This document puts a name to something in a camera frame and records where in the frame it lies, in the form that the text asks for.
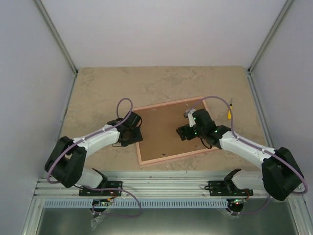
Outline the yellow handled screwdriver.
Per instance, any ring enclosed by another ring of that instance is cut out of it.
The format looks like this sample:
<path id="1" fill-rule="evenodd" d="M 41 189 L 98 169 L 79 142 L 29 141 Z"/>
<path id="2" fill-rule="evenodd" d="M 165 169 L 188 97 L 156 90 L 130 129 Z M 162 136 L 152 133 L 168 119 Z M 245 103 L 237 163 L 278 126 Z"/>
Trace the yellow handled screwdriver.
<path id="1" fill-rule="evenodd" d="M 233 108 L 233 98 L 230 99 L 230 103 L 229 103 L 229 109 L 228 109 L 228 113 L 227 113 L 227 119 L 231 120 L 232 118 L 232 108 Z"/>

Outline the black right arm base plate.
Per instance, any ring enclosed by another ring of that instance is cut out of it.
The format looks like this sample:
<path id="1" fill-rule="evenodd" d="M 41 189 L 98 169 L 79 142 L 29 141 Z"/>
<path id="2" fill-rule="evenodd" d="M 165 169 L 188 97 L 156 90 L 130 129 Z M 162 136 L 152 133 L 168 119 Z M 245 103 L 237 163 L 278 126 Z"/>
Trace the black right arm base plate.
<path id="1" fill-rule="evenodd" d="M 233 183 L 226 183 L 225 181 L 208 181 L 208 185 L 204 187 L 209 191 L 210 196 L 253 196 L 252 189 L 239 189 Z"/>

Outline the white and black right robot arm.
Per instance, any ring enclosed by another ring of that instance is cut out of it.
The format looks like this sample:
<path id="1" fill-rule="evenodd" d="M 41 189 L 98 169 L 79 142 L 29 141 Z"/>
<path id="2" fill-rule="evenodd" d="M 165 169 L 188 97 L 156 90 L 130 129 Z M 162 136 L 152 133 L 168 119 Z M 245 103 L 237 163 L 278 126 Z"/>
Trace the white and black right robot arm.
<path id="1" fill-rule="evenodd" d="M 243 138 L 227 126 L 217 126 L 205 109 L 188 110 L 184 117 L 189 123 L 176 129 L 182 141 L 199 138 L 210 148 L 232 152 L 260 169 L 257 174 L 239 168 L 227 174 L 221 189 L 228 195 L 256 189 L 283 201 L 291 193 L 297 193 L 296 189 L 304 183 L 304 176 L 288 149 L 266 147 Z"/>

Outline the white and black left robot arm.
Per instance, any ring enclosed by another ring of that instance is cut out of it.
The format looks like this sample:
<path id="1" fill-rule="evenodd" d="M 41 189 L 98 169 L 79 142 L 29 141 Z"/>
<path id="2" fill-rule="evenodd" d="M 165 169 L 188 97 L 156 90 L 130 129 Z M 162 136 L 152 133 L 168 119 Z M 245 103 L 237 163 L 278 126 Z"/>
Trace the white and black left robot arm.
<path id="1" fill-rule="evenodd" d="M 87 136 L 60 138 L 45 164 L 47 181 L 66 188 L 78 187 L 80 196 L 119 195 L 121 182 L 109 182 L 99 170 L 86 168 L 85 162 L 87 157 L 109 145 L 127 147 L 142 141 L 141 125 L 142 117 L 129 112 L 124 118 L 112 120 Z"/>

